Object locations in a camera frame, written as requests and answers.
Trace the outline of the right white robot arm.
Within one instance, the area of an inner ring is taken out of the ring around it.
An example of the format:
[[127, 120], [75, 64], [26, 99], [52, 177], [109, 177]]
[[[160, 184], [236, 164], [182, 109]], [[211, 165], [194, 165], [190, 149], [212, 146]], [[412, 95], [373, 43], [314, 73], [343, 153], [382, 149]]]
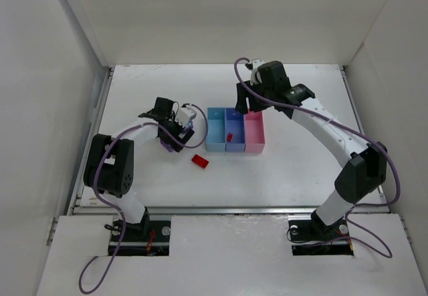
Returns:
[[280, 61], [238, 59], [251, 72], [237, 83], [235, 109], [242, 113], [273, 107], [307, 129], [337, 160], [341, 172], [330, 196], [312, 214], [310, 228], [323, 235], [386, 179], [387, 149], [343, 126], [304, 84], [292, 85]]

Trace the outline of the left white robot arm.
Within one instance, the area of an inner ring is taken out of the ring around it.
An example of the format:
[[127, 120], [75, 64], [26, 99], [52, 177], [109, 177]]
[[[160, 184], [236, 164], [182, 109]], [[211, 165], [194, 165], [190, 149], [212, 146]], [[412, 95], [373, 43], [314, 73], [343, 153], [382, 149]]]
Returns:
[[96, 134], [92, 138], [84, 170], [84, 185], [101, 201], [117, 207], [125, 219], [115, 226], [127, 233], [145, 235], [149, 231], [147, 208], [132, 189], [137, 152], [150, 140], [159, 140], [168, 152], [180, 152], [192, 138], [196, 111], [189, 104], [174, 109], [175, 102], [158, 97], [154, 108], [141, 113], [136, 121], [115, 135]]

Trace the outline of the purple yellow lego flower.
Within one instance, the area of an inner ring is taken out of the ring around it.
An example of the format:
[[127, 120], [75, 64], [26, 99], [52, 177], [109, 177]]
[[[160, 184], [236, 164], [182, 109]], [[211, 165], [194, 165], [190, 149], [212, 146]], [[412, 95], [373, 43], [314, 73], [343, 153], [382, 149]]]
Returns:
[[[165, 128], [177, 141], [181, 144], [186, 144], [193, 134], [193, 123], [191, 122], [185, 127], [178, 125], [174, 121], [164, 121], [161, 126]], [[163, 129], [158, 129], [158, 138], [160, 143], [168, 152], [180, 152], [183, 147], [178, 145]]]

